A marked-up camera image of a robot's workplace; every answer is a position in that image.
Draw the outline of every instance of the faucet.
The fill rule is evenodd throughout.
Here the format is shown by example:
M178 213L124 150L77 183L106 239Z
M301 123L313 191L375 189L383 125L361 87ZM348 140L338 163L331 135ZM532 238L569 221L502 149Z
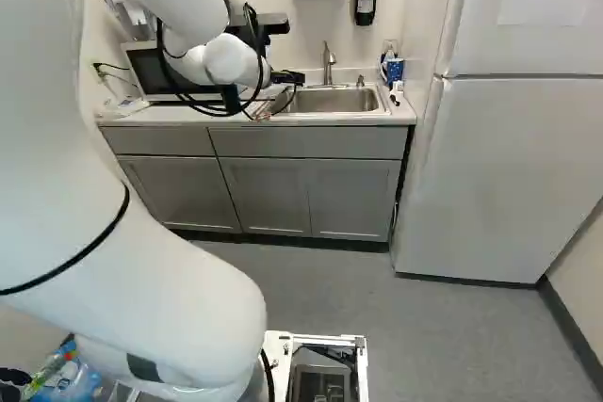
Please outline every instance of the faucet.
M322 64L324 67L324 78L322 80L323 85L333 84L333 73L332 66L337 62L335 54L329 49L329 44L324 41L324 51L322 53Z

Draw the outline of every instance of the white wall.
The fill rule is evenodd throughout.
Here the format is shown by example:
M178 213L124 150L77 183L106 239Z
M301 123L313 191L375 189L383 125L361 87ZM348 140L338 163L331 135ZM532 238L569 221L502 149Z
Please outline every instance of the white wall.
M383 39L401 36L403 0L378 0L375 22L353 22L352 0L231 0L248 1L258 13L284 12L291 32L273 37L269 57L274 68L312 69L322 66L322 42L327 40L341 68L376 66Z
M80 108L99 152L118 175L121 175L121 170L93 118L94 107L112 94L96 82L88 66L93 59L118 65L124 63L119 46L121 40L124 40L121 28L107 13L103 1L85 0ZM112 82L111 87L118 94L127 91L127 86L120 81ZM45 356L60 344L67 333L0 303L0 367L13 366L28 372L37 370Z
M82 33L82 47L80 54L80 92L79 101L82 116L97 149L107 165L122 177L122 172L117 166L113 153L106 145L94 122L94 110L108 98L114 98L113 93L104 85L99 84L90 69L92 61L111 63L117 66L125 65L125 56L120 48L120 43L127 41L119 22L109 13L103 0L84 0L84 30ZM128 72L103 68L121 77L127 77ZM136 91L124 82L109 77L109 86L118 95L126 93L136 94Z
M603 363L603 204L582 226L548 278Z

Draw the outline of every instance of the gray carpet floor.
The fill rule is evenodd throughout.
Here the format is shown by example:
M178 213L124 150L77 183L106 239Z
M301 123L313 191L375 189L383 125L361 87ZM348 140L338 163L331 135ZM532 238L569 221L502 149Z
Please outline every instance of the gray carpet floor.
M195 243L257 282L270 329L366 335L371 402L600 402L535 291L405 280L387 254Z

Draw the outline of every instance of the baseboard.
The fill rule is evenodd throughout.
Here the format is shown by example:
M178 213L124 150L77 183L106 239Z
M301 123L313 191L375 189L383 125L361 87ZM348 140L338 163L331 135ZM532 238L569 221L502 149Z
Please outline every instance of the baseboard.
M317 237L296 237L288 235L210 233L204 231L181 230L176 228L172 228L170 231L179 235L185 240L206 240L210 242L225 242L231 244L275 245L300 247L305 249L342 249L371 253L389 252L389 244L387 242L323 239Z
M448 284L460 284L463 286L501 287L504 289L535 289L534 284L527 282L506 282L491 280L469 280L467 278L440 277L423 273L396 272L396 276L405 280L446 282Z
M538 292L552 313L565 340L574 349L584 371L603 398L603 365L588 344L574 317L569 313L547 277L543 277L539 281Z

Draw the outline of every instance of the freezer door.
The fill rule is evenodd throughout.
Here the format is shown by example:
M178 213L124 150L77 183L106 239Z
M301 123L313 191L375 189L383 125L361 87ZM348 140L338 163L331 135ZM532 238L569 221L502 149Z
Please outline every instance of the freezer door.
M435 72L603 74L603 0L448 0Z
M594 79L445 82L396 270L537 282L603 196L601 93Z

